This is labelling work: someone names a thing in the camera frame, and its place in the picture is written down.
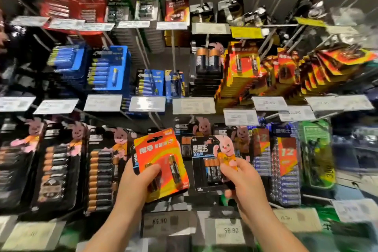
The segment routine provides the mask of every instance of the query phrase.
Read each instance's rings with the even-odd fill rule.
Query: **hand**
[[[133,169],[133,162],[129,159],[120,179],[113,210],[118,211],[120,216],[124,213],[140,216],[147,198],[147,187],[158,175],[160,169],[159,164],[153,164],[139,175],[136,175]]]
[[[226,190],[226,198],[233,197],[238,204],[240,215],[244,222],[251,227],[251,223],[256,217],[264,215],[265,212],[272,211],[261,177],[246,160],[237,157],[236,163],[238,171],[227,166],[220,165],[222,173],[235,185],[235,190]]]

